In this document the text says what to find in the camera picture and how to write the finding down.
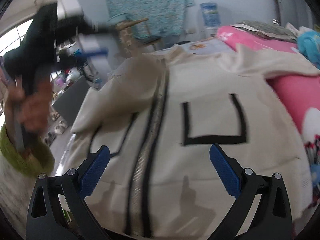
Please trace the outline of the person left hand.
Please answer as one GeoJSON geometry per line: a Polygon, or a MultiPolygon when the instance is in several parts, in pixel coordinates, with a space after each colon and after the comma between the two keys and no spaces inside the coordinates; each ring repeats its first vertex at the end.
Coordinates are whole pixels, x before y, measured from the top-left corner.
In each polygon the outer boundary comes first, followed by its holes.
{"type": "Polygon", "coordinates": [[[14,134],[14,122],[22,124],[26,131],[40,134],[48,125],[52,84],[50,78],[44,77],[37,84],[37,91],[25,95],[16,84],[8,85],[7,99],[4,105],[5,124],[8,133],[14,134]]]}

